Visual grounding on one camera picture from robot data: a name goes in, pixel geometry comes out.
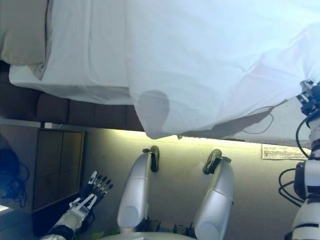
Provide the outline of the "left robot hand black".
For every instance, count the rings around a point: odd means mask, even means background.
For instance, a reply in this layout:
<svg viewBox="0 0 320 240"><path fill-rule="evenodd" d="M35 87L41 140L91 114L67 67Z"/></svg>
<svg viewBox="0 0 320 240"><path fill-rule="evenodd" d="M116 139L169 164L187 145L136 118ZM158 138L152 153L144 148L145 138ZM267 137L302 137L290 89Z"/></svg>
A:
<svg viewBox="0 0 320 240"><path fill-rule="evenodd" d="M94 171L87 184L80 191L79 197L81 200L85 200L90 195L93 195L93 197L96 197L96 202L99 202L107 195L112 187L113 184L110 178Z"/></svg>

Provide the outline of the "right robot hand black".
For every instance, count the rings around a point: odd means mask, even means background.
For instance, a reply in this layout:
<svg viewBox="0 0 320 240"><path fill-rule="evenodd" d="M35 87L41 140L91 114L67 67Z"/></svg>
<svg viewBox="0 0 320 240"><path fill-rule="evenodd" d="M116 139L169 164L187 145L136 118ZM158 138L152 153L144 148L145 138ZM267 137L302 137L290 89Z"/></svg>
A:
<svg viewBox="0 0 320 240"><path fill-rule="evenodd" d="M301 112L309 116L320 109L320 83L311 79L300 82L301 93L296 99L301 104Z"/></svg>

